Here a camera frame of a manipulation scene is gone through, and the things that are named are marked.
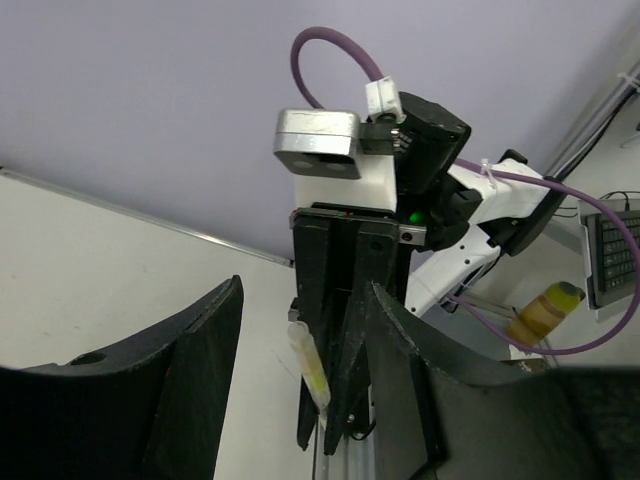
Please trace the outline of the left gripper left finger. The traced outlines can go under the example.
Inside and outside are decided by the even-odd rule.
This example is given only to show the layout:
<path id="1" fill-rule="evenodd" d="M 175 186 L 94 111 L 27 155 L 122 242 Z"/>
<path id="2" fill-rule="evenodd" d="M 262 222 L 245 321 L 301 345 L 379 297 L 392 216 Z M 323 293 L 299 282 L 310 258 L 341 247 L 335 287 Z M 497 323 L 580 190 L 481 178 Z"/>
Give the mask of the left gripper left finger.
<path id="1" fill-rule="evenodd" d="M 210 479 L 244 292 L 184 310 L 67 364 L 1 371 L 5 479 Z"/>

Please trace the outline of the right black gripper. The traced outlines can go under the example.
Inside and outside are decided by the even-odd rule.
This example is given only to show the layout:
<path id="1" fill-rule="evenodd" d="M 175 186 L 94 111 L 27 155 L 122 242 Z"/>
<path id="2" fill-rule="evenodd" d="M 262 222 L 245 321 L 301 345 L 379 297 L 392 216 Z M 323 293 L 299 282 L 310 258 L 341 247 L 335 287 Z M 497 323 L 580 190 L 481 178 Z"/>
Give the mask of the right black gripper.
<path id="1" fill-rule="evenodd" d="M 405 301 L 414 248 L 401 239 L 409 222 L 405 209 L 390 213 L 324 205 L 291 214 L 298 318 L 313 335 L 331 393 L 326 455 L 350 433 L 350 415 L 357 425 L 364 423 L 361 403 L 372 384 L 364 288 L 374 282 Z"/>

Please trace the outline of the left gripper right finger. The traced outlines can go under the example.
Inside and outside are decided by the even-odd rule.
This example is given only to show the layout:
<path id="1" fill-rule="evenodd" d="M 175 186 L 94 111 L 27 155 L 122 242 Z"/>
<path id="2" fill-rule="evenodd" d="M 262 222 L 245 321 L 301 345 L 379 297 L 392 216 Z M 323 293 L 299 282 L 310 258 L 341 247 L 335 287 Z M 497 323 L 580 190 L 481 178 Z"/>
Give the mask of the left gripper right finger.
<path id="1" fill-rule="evenodd" d="M 364 293 L 377 458 L 384 479 L 635 479 L 639 372 L 489 359 Z"/>

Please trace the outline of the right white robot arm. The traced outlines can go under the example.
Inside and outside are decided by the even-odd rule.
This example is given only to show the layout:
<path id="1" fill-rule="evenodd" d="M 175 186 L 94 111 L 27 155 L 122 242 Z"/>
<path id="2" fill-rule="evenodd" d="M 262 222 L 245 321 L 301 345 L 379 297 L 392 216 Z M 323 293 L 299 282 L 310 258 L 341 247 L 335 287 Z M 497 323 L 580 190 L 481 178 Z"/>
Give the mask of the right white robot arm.
<path id="1" fill-rule="evenodd" d="M 470 126 L 443 106 L 402 92 L 366 116 L 348 110 L 282 110 L 274 155 L 294 175 L 296 302 L 330 392 L 300 391 L 296 441 L 318 422 L 333 454 L 364 426 L 376 385 L 365 296 L 379 286 L 420 314 L 465 278 L 528 247 L 560 196 L 552 181 L 508 150 L 493 172 L 464 167 Z"/>

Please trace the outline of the yellow highlighter pen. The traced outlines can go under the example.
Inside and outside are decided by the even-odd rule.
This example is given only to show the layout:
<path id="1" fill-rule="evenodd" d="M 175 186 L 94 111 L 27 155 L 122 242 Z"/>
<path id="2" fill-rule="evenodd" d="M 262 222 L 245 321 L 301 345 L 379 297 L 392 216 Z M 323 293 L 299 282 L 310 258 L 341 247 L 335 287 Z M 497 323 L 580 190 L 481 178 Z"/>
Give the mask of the yellow highlighter pen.
<path id="1" fill-rule="evenodd" d="M 326 428 L 331 392 L 315 339 L 303 321 L 291 322 L 287 334 L 304 383 L 319 412 L 320 425 Z"/>

